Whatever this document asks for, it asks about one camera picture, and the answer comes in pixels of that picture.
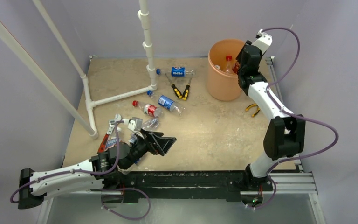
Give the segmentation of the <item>clear crushed water bottle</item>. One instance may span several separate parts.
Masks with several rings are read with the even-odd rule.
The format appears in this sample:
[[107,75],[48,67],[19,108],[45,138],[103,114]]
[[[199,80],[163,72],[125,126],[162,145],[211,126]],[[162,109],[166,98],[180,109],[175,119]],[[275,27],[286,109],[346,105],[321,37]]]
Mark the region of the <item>clear crushed water bottle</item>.
[[[156,131],[159,124],[160,124],[159,119],[157,117],[154,117],[154,118],[151,118],[151,119],[145,121],[142,124],[141,128],[144,129],[145,131]],[[130,144],[133,144],[133,143],[135,143],[136,138],[137,138],[136,134],[131,133],[131,136],[130,136],[128,142]]]

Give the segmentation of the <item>large red label bottle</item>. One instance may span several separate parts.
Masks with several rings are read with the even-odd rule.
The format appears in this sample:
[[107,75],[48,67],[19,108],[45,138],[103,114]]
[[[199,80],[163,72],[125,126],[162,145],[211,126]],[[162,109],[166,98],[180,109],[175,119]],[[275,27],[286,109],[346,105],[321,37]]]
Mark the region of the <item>large red label bottle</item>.
[[226,56],[226,62],[223,71],[227,74],[234,74],[233,72],[233,58],[231,55]]

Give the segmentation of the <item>small red cap bottle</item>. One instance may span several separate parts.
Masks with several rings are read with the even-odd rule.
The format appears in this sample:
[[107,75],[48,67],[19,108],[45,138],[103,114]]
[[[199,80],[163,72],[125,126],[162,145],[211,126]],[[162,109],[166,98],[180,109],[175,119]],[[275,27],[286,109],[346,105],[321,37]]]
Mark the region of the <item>small red cap bottle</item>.
[[134,100],[132,105],[136,108],[139,108],[145,115],[150,117],[158,118],[163,115],[163,111],[160,107],[156,107],[149,103],[144,103],[138,100]]

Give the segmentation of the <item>small blue label bottle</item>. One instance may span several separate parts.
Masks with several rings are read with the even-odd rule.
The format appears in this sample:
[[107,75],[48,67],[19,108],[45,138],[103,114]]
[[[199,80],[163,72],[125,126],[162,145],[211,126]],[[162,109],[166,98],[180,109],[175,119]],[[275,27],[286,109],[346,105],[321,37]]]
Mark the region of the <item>small blue label bottle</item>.
[[[123,133],[122,133],[122,129],[120,127],[117,128],[117,132],[118,132],[118,136],[119,136],[119,140],[122,141],[123,140]],[[108,131],[108,139],[107,142],[105,144],[105,148],[104,151],[107,151],[109,148],[113,148],[116,144],[117,144],[117,136],[115,131],[113,130],[113,128],[111,130]]]

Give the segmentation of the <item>brown bottle red cap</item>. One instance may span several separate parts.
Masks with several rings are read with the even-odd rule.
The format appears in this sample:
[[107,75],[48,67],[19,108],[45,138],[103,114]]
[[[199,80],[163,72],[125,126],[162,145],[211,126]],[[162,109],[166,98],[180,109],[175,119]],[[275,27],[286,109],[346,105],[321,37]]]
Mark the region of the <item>brown bottle red cap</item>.
[[232,71],[233,71],[234,74],[237,74],[237,73],[238,73],[239,67],[240,67],[240,63],[239,63],[238,61],[236,61],[236,62],[234,63],[233,68],[232,68]]

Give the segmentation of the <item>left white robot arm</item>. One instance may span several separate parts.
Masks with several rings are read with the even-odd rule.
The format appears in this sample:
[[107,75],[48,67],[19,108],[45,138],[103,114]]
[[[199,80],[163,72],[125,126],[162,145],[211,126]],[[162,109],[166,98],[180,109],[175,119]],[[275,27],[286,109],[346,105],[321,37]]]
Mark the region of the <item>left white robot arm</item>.
[[146,153],[164,156],[176,140],[161,132],[141,130],[134,143],[118,142],[76,165],[44,172],[25,168],[21,170],[19,188],[15,193],[18,200],[12,196],[10,201],[24,210],[65,193],[100,189],[114,191],[123,181],[122,170],[130,168]]

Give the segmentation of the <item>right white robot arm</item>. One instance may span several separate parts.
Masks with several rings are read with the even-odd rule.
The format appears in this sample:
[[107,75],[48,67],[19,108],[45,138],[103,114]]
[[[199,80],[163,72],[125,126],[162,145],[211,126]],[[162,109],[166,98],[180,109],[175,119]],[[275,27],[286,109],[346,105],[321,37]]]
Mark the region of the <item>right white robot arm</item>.
[[246,41],[236,57],[239,87],[250,97],[269,119],[263,140],[264,153],[246,167],[243,184],[249,190],[260,186],[268,170],[285,158],[292,158],[304,148],[305,121],[284,112],[284,104],[271,91],[264,75],[259,71],[260,62],[272,39]]

